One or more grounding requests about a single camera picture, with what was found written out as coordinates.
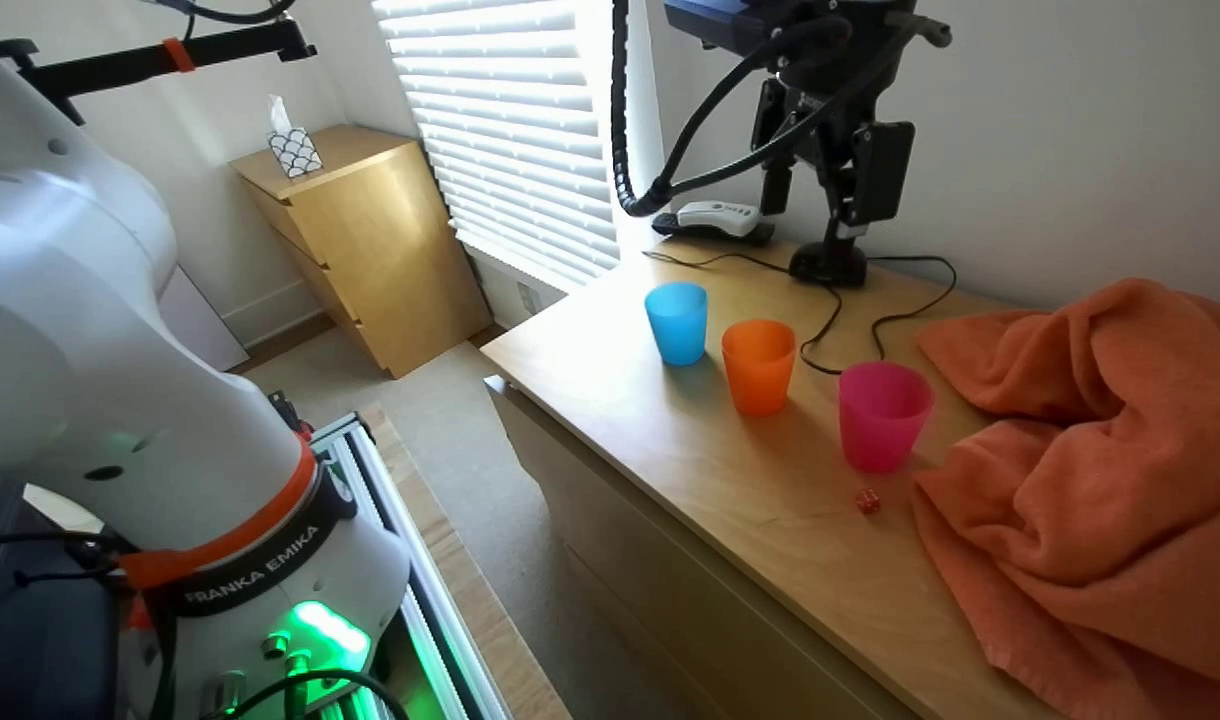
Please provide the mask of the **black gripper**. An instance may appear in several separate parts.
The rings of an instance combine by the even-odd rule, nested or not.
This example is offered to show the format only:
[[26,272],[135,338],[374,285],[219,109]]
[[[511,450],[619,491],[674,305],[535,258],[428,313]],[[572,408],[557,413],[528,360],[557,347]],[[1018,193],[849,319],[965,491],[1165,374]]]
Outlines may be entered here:
[[917,0],[786,0],[773,6],[751,146],[766,151],[762,214],[787,207],[793,163],[804,160],[827,199],[827,250],[862,258],[862,223],[900,210],[917,128],[877,116],[914,41],[953,42],[945,19]]

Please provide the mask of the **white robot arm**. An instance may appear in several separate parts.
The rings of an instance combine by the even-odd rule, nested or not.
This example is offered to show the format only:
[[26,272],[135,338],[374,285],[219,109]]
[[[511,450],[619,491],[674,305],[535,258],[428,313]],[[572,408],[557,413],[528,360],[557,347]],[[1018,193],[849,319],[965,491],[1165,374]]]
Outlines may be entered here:
[[199,720],[235,675],[285,710],[374,690],[408,546],[256,382],[167,330],[172,262],[155,188],[0,60],[0,479],[110,522],[161,637],[161,714]]

